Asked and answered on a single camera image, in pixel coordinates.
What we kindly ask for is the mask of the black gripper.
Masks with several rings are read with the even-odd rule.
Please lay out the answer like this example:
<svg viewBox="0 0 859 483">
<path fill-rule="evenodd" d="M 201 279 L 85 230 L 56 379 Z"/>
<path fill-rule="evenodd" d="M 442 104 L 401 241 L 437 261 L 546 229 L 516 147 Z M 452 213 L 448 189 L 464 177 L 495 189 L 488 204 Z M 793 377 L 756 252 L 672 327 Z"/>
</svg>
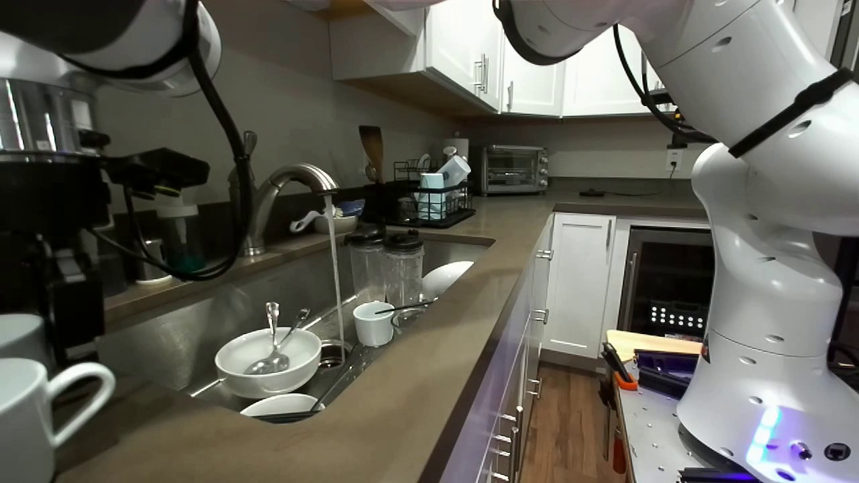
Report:
<svg viewBox="0 0 859 483">
<path fill-rule="evenodd" d="M 34 315 L 53 367 L 105 332 L 101 281 L 81 233 L 111 222 L 111 183 L 154 194 L 201 186 L 210 166 L 170 147 L 105 157 L 92 98 L 0 82 L 0 308 Z"/>
</svg>

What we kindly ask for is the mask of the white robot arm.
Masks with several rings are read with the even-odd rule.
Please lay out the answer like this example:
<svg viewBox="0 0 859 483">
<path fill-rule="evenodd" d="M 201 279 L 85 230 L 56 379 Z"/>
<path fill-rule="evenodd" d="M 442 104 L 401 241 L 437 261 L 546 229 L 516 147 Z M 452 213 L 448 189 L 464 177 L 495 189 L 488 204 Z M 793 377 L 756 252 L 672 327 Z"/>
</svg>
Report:
<svg viewBox="0 0 859 483">
<path fill-rule="evenodd" d="M 682 426 L 760 481 L 856 483 L 856 391 L 827 367 L 838 277 L 814 233 L 856 237 L 859 87 L 775 0 L 500 0 L 531 65 L 623 24 L 711 139 L 693 169 L 716 241 L 707 344 Z M 219 33 L 198 0 L 3 0 L 3 79 L 210 90 Z"/>
</svg>

